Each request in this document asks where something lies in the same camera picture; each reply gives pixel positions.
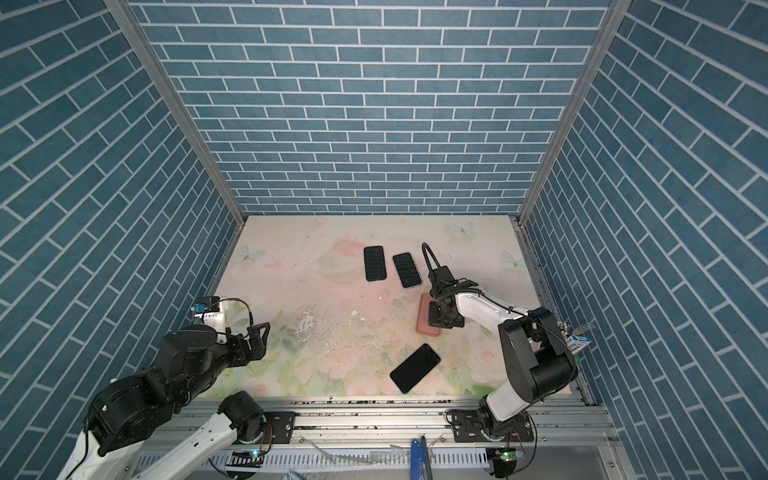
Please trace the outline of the dusty pink phone case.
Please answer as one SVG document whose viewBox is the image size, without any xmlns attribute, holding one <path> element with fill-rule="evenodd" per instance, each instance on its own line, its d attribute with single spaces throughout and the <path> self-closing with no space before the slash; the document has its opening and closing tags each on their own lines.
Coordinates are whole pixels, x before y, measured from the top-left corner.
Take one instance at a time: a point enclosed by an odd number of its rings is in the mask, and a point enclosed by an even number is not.
<svg viewBox="0 0 768 480">
<path fill-rule="evenodd" d="M 430 305 L 433 302 L 429 293 L 423 293 L 420 298 L 416 332 L 429 337 L 438 337 L 440 329 L 429 325 Z"/>
</svg>

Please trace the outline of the black phone case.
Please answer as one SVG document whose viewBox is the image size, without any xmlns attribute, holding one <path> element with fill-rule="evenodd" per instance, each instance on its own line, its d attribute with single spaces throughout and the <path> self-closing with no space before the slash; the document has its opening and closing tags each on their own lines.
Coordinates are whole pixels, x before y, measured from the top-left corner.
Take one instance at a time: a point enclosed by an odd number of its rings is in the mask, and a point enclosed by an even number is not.
<svg viewBox="0 0 768 480">
<path fill-rule="evenodd" d="M 382 281 L 387 278 L 384 248 L 380 245 L 366 246 L 363 249 L 365 278 L 368 282 Z"/>
</svg>

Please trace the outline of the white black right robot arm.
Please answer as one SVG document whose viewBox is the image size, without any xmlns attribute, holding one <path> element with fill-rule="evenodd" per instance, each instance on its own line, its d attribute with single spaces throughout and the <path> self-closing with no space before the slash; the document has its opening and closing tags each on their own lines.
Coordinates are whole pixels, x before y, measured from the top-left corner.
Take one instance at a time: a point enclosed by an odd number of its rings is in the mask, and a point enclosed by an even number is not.
<svg viewBox="0 0 768 480">
<path fill-rule="evenodd" d="M 574 354 L 553 312 L 545 308 L 521 312 L 473 288 L 442 294 L 427 307 L 431 327 L 461 328 L 466 320 L 495 330 L 501 345 L 506 380 L 484 396 L 478 408 L 488 438 L 510 434 L 531 406 L 577 377 Z"/>
</svg>

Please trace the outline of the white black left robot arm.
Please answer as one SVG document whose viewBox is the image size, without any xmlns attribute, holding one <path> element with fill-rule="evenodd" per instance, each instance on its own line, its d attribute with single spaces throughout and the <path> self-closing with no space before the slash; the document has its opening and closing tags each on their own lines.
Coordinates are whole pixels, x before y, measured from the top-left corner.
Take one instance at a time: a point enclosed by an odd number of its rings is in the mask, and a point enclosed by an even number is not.
<svg viewBox="0 0 768 480">
<path fill-rule="evenodd" d="M 62 479 L 184 479 L 236 442 L 267 441 L 273 430 L 263 409 L 245 391 L 226 397 L 189 437 L 138 471 L 141 449 L 228 368 L 262 359 L 271 326 L 246 334 L 196 324 L 164 336 L 153 365 L 115 380 L 91 401 L 82 431 L 60 473 Z"/>
</svg>

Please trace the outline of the black smartphone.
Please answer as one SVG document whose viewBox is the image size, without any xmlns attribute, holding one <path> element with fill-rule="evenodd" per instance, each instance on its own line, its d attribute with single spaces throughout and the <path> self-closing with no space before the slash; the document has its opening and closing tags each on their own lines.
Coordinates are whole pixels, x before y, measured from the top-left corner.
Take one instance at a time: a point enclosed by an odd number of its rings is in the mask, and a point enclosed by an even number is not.
<svg viewBox="0 0 768 480">
<path fill-rule="evenodd" d="M 390 373 L 390 379 L 402 394 L 407 394 L 440 362 L 441 357 L 423 344 Z"/>
</svg>

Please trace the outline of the sage green phone case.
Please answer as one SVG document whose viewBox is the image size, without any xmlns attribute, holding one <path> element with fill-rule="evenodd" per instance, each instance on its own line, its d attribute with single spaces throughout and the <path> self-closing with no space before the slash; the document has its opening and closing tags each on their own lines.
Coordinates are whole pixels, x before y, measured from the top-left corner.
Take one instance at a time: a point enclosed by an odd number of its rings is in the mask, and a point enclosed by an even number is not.
<svg viewBox="0 0 768 480">
<path fill-rule="evenodd" d="M 397 271 L 401 286 L 404 289 L 420 286 L 422 279 L 413 256 L 409 252 L 393 256 L 393 264 Z"/>
</svg>

